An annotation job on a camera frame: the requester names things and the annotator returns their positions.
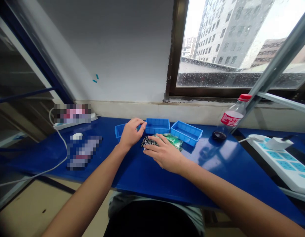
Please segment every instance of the red bottle cap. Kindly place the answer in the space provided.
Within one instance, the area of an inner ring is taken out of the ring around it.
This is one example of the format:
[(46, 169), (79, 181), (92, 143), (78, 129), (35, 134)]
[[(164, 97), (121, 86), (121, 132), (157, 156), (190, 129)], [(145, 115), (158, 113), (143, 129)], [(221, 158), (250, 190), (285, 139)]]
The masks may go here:
[(252, 95), (249, 94), (241, 94), (238, 100), (248, 102), (251, 99)]

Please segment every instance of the plastic bottle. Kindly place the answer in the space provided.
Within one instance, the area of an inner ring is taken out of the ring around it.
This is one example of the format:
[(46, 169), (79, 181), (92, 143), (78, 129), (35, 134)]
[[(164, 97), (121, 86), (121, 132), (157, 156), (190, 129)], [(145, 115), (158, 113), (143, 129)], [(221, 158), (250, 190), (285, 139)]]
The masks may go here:
[(224, 141), (230, 131), (237, 126), (246, 114), (245, 103), (251, 99), (249, 94), (241, 94), (238, 101), (227, 109), (220, 118), (219, 124), (212, 134), (215, 141)]

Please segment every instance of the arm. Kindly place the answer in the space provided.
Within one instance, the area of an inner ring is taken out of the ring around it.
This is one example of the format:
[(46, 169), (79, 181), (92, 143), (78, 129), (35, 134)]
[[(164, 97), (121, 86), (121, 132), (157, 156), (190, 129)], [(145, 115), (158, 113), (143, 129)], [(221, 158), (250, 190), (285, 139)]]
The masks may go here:
[(162, 135), (149, 137), (158, 146), (145, 145), (144, 153), (166, 170), (188, 179), (211, 198), (247, 236), (305, 236), (305, 230), (245, 191), (184, 157)]
[(120, 143), (66, 202), (49, 224), (44, 237), (82, 236), (109, 192), (122, 160), (142, 137), (146, 124), (134, 118), (125, 125)]

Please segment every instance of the power adapter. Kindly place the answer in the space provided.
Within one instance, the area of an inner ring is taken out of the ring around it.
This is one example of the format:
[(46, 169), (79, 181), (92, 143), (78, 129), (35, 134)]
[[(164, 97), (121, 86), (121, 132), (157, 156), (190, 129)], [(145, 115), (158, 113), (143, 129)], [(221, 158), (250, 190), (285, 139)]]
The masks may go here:
[(293, 142), (290, 140), (283, 140), (282, 138), (272, 138), (265, 145), (271, 150), (284, 150), (292, 145)]

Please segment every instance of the floor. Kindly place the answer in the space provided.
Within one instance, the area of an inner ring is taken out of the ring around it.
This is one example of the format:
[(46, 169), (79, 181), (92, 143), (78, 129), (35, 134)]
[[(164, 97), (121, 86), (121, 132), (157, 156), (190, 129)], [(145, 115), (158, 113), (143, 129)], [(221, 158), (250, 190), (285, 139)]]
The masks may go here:
[[(79, 183), (55, 180), (75, 190), (80, 186)], [(107, 210), (111, 194), (112, 191), (107, 195), (83, 237), (103, 236), (108, 223)], [(66, 192), (36, 180), (0, 212), (0, 226), (4, 228), (7, 236), (41, 236), (70, 196)], [(217, 218), (218, 221), (229, 219), (224, 214), (218, 214)], [(243, 237), (245, 235), (237, 228), (209, 228), (206, 229), (206, 236)]]

